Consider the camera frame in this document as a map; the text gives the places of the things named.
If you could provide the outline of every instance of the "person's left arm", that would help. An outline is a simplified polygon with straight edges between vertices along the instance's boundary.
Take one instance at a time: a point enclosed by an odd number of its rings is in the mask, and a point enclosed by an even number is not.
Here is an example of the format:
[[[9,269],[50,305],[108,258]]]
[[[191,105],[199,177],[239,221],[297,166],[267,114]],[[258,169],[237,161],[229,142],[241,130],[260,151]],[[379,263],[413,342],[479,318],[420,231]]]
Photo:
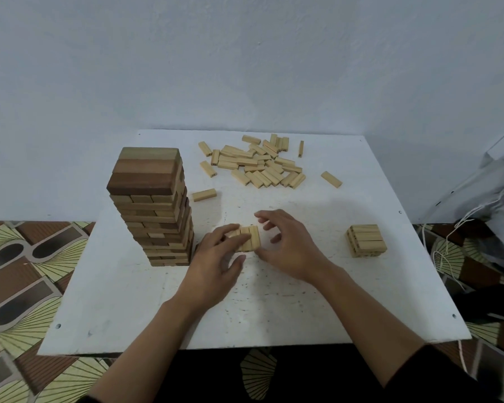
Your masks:
[[[229,269],[224,257],[250,235],[225,238],[239,227],[228,224],[208,233],[175,295],[161,305],[153,320],[89,390],[101,403],[151,403],[168,367],[192,324],[232,289],[242,270],[244,255]]]

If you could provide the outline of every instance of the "person's left hand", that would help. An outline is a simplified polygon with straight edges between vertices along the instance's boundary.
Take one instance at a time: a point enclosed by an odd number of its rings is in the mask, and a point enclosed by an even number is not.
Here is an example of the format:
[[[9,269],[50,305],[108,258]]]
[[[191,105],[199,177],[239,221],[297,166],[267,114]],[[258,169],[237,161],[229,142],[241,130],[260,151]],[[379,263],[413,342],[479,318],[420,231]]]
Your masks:
[[[224,266],[223,259],[250,238],[249,234],[225,236],[238,228],[236,223],[227,224],[204,236],[174,296],[176,302],[194,313],[203,314],[227,296],[237,281],[246,256],[237,257],[229,269],[227,264]]]

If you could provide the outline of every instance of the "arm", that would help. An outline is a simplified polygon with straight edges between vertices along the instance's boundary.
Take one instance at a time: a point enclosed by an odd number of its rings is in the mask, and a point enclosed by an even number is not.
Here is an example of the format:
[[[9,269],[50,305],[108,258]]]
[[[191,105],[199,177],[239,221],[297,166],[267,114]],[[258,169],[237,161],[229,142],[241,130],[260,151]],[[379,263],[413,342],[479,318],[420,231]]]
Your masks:
[[[175,295],[161,305],[153,320],[121,354],[88,395],[101,403],[151,403],[168,367],[195,320],[222,301],[241,273],[246,256],[229,269],[224,257],[250,235],[222,241],[239,227],[229,224],[205,235]]]
[[[255,214],[263,229],[278,227],[271,239],[274,251],[260,248],[258,256],[292,277],[317,288],[332,306],[362,357],[385,386],[424,341],[332,264],[312,241],[304,225],[283,210]]]

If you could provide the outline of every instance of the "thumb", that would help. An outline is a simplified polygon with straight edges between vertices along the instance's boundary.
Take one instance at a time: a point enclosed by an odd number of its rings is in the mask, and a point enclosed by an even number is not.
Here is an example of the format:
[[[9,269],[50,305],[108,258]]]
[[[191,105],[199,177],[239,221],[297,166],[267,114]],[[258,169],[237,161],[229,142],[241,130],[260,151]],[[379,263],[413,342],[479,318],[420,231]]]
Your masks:
[[[237,282],[237,278],[239,277],[239,274],[241,274],[241,270],[243,269],[244,259],[246,258],[246,255],[240,255],[236,257],[232,265],[224,273],[226,280],[231,282],[232,285]]]
[[[259,258],[261,258],[264,262],[267,262],[269,264],[271,263],[272,260],[272,251],[265,250],[262,247],[257,248],[254,250],[255,254],[258,255]]]

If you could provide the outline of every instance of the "wooden block tower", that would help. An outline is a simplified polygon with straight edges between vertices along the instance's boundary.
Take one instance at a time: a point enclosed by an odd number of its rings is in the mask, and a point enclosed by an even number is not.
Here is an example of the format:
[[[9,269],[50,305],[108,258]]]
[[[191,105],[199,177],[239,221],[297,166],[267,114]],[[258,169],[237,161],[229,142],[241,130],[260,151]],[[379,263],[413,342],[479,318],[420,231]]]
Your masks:
[[[346,232],[352,257],[379,256],[386,251],[376,224],[354,224]]]
[[[152,266],[190,264],[194,229],[177,148],[123,148],[106,189]]]

